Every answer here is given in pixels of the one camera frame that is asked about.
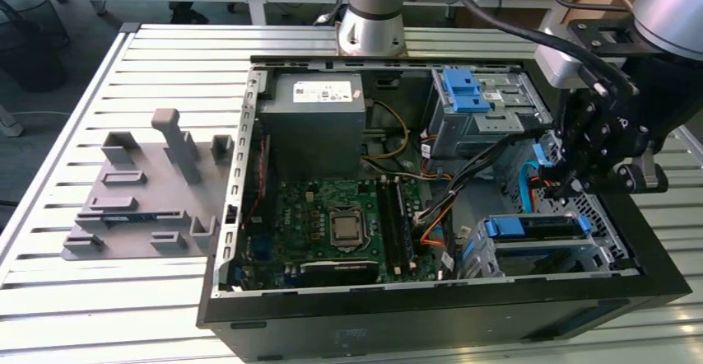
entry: open computer tower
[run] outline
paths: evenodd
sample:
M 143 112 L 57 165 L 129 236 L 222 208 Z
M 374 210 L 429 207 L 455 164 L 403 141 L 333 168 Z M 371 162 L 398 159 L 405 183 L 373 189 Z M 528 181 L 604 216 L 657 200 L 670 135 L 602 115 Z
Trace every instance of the open computer tower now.
M 686 295 L 628 195 L 546 195 L 560 96 L 530 61 L 255 58 L 199 327 L 245 361 L 345 357 L 573 338 Z

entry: motherboard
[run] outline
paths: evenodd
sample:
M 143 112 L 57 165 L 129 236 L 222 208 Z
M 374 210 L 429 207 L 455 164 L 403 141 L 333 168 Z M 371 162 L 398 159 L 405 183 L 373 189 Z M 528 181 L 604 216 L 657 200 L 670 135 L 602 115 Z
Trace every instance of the motherboard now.
M 435 280 L 431 250 L 417 250 L 414 180 L 281 182 L 273 233 L 250 241 L 261 288 Z

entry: aluminum table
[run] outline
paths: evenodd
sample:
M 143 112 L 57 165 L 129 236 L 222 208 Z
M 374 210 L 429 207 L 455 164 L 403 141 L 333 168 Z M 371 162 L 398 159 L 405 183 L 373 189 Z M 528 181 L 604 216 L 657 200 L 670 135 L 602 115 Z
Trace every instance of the aluminum table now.
M 526 58 L 536 46 L 493 30 L 409 29 L 411 56 Z M 98 176 L 111 130 L 163 141 L 153 111 L 175 107 L 198 141 L 235 134 L 251 55 L 330 55 L 310 27 L 143 25 L 123 32 L 0 235 L 0 362 L 239 362 L 195 326 L 205 258 L 67 262 L 59 257 Z M 636 197 L 694 293 L 561 343 L 350 357 L 325 362 L 703 362 L 701 145 L 677 130 L 657 156 L 666 194 Z

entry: green circuit board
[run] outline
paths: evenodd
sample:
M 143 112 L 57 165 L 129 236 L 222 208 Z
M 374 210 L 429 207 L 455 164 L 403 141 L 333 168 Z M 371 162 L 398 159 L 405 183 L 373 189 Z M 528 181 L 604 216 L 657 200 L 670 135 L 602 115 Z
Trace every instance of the green circuit board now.
M 421 191 L 410 180 L 402 184 L 407 214 L 421 210 Z M 351 244 L 335 241 L 334 219 L 345 214 L 362 215 L 363 239 Z M 375 180 L 317 180 L 283 182 L 278 187 L 273 256 L 255 263 L 262 288 L 286 288 L 289 272 L 298 264 L 314 261 L 367 260 L 379 263 L 377 282 L 435 280 L 433 251 L 417 255 L 417 269 L 397 275 L 389 272 Z

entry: expansion slot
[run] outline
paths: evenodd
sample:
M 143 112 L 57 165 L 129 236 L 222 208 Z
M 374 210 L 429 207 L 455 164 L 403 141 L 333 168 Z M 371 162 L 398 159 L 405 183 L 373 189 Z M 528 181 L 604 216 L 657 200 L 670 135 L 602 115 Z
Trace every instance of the expansion slot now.
M 386 265 L 393 274 L 401 275 L 414 268 L 411 267 L 414 255 L 410 225 L 405 217 L 401 190 L 395 181 L 379 180 L 377 182 L 377 199 L 382 221 Z

